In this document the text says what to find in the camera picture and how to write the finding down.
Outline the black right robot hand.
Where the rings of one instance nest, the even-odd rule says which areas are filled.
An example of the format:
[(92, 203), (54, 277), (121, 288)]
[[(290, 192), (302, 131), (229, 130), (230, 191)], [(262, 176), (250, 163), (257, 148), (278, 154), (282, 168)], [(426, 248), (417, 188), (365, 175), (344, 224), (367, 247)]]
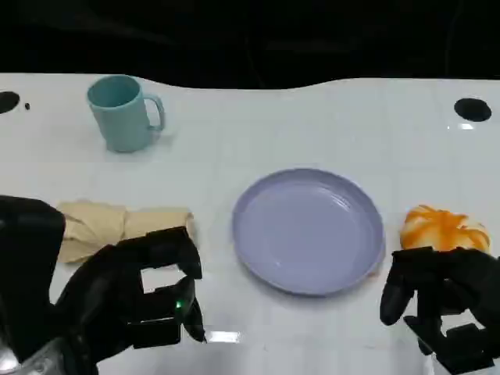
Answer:
[(499, 357), (499, 260), (465, 248), (393, 252), (380, 321), (399, 320), (448, 373), (492, 368)]

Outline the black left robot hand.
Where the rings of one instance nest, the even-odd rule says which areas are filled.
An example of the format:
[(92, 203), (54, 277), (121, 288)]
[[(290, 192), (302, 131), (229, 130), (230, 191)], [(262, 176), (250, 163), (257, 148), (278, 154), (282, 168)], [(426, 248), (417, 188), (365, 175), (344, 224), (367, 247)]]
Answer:
[[(142, 270), (172, 265), (184, 277), (145, 291)], [(195, 243), (186, 227), (173, 227), (99, 250), (73, 274), (55, 306), (78, 355), (96, 364), (129, 347), (175, 345), (182, 329), (204, 342), (202, 310), (195, 296), (200, 279)]]

